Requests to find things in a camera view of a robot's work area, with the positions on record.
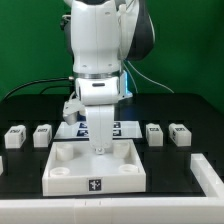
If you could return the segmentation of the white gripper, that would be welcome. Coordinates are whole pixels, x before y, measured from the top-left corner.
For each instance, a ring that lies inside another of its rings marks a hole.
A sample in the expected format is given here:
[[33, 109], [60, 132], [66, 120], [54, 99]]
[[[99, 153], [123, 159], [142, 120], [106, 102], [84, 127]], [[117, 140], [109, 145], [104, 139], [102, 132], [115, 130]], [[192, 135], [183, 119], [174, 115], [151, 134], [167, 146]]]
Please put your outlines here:
[[87, 106], [85, 110], [90, 145], [97, 155], [103, 155], [112, 145], [114, 106]]

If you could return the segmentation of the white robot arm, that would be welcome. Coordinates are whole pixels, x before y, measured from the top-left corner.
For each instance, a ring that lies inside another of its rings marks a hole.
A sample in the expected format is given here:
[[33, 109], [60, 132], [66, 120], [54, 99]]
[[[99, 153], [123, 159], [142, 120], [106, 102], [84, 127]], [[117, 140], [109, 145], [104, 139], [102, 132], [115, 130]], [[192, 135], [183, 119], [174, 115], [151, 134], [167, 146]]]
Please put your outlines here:
[[67, 123], [86, 115], [90, 146], [102, 154], [112, 145], [114, 105], [122, 98], [125, 60], [141, 60], [155, 33], [145, 0], [64, 0], [71, 7], [65, 26], [73, 56], [76, 97], [63, 112]]

